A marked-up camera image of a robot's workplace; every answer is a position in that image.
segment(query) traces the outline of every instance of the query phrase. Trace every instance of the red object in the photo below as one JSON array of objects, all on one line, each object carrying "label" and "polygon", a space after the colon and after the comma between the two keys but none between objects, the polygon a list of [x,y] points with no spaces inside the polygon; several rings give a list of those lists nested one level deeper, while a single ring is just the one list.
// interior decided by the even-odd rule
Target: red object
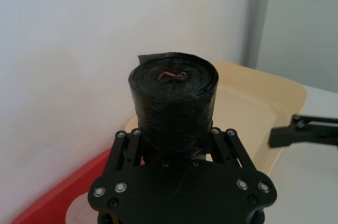
[{"label": "red object", "polygon": [[89,191],[93,181],[102,175],[110,149],[96,156],[70,177],[36,200],[12,224],[65,224],[69,205]]}]

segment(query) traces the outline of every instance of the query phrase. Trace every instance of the roll of black trash bags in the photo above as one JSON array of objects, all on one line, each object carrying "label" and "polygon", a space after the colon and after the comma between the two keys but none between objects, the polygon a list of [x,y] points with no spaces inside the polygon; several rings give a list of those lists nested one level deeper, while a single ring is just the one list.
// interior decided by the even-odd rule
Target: roll of black trash bags
[{"label": "roll of black trash bags", "polygon": [[151,149],[146,161],[206,154],[218,83],[215,67],[197,56],[139,56],[129,76],[138,126]]}]

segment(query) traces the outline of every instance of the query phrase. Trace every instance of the white surface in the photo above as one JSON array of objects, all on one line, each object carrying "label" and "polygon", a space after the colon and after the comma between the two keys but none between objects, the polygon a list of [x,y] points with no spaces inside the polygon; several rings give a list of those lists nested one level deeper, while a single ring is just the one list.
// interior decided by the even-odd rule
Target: white surface
[{"label": "white surface", "polygon": [[269,0],[257,69],[338,92],[338,0]]},{"label": "white surface", "polygon": [[0,0],[0,223],[112,144],[136,55],[239,63],[255,2]]},{"label": "white surface", "polygon": [[[303,115],[338,117],[338,95],[305,87]],[[265,210],[266,224],[338,223],[338,150],[334,146],[294,144],[285,148],[270,178],[278,193]]]}]

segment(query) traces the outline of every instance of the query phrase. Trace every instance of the white wall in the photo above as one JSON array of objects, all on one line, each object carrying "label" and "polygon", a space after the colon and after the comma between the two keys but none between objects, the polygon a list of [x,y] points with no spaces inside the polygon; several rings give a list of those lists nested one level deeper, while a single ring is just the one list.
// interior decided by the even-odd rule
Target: white wall
[{"label": "white wall", "polygon": [[240,63],[256,0],[0,0],[0,222],[112,144],[137,55]]}]

